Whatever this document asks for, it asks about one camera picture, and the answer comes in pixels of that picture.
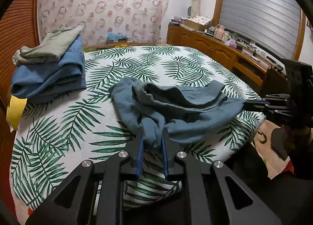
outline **bed sheet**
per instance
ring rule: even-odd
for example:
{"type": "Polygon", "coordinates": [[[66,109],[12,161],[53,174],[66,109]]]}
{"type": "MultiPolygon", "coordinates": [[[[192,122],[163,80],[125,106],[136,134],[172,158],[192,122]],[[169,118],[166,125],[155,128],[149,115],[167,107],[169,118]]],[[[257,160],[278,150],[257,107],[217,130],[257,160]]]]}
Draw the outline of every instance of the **bed sheet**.
{"type": "MultiPolygon", "coordinates": [[[[107,91],[123,77],[193,87],[214,79],[225,84],[223,92],[228,96],[260,99],[232,72],[189,47],[94,51],[85,53],[85,65],[86,90],[65,93],[45,104],[27,104],[23,112],[13,147],[11,179],[14,194],[32,210],[83,160],[107,160],[135,138],[121,122],[107,91]]],[[[185,151],[203,162],[225,161],[253,139],[263,121],[262,113],[241,112],[218,134],[188,145],[185,151]]],[[[181,187],[179,181],[165,180],[160,154],[145,152],[140,180],[125,183],[124,207],[164,199],[181,187]]]]}

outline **pink curtain with circles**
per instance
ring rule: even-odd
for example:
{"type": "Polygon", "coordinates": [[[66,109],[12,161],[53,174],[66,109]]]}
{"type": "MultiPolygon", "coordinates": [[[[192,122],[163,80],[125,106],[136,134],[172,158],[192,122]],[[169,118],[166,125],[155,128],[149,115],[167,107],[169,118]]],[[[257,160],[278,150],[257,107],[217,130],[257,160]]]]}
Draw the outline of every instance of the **pink curtain with circles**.
{"type": "Polygon", "coordinates": [[[81,25],[83,46],[106,44],[108,32],[160,42],[169,0],[38,0],[40,41],[56,28],[81,25]]]}

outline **window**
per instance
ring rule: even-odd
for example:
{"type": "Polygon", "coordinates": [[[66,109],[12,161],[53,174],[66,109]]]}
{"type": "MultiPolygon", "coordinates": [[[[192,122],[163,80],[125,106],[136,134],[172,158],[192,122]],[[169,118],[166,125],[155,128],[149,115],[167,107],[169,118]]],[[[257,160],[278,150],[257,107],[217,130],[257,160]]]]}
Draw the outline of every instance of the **window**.
{"type": "Polygon", "coordinates": [[[295,0],[223,0],[219,23],[276,56],[292,59],[300,12],[295,0]]]}

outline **floral blanket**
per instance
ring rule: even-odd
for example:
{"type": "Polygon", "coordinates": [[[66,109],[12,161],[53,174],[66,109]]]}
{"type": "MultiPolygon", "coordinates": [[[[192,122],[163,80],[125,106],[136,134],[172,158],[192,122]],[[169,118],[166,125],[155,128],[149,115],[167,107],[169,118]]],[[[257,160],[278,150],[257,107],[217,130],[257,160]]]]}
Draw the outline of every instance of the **floral blanket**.
{"type": "MultiPolygon", "coordinates": [[[[32,210],[83,160],[107,160],[134,139],[107,91],[123,77],[193,87],[214,79],[225,84],[228,96],[259,99],[229,70],[189,47],[113,48],[86,53],[85,59],[86,90],[65,93],[45,104],[27,104],[24,110],[11,177],[14,194],[32,210]]],[[[241,112],[218,134],[190,144],[185,151],[203,162],[225,161],[253,139],[263,121],[262,113],[241,112]]],[[[166,181],[162,171],[161,156],[145,152],[140,180],[125,183],[124,207],[149,204],[179,191],[181,183],[166,181]]]]}

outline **yellow cloth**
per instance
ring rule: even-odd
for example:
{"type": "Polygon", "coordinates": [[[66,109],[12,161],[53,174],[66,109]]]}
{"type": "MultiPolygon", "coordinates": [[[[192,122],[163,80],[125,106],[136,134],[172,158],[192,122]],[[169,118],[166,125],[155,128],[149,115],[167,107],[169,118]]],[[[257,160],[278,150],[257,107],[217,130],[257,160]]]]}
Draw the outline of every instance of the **yellow cloth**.
{"type": "Polygon", "coordinates": [[[11,132],[18,129],[18,124],[21,120],[26,102],[27,98],[19,99],[15,96],[11,96],[10,106],[7,107],[7,122],[9,123],[11,132]]]}

